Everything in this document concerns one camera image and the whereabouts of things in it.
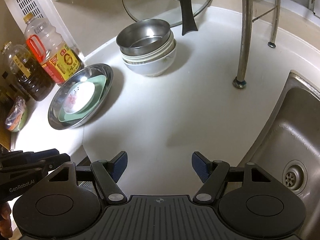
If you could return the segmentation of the person's left hand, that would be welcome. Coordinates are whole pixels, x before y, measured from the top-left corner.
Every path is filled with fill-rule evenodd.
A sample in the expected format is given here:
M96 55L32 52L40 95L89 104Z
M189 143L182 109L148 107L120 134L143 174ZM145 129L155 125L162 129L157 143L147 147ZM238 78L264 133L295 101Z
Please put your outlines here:
M10 214L11 214L11 208L8 202L1 204L0 231L1 231L1 236L4 238L11 238L13 236Z

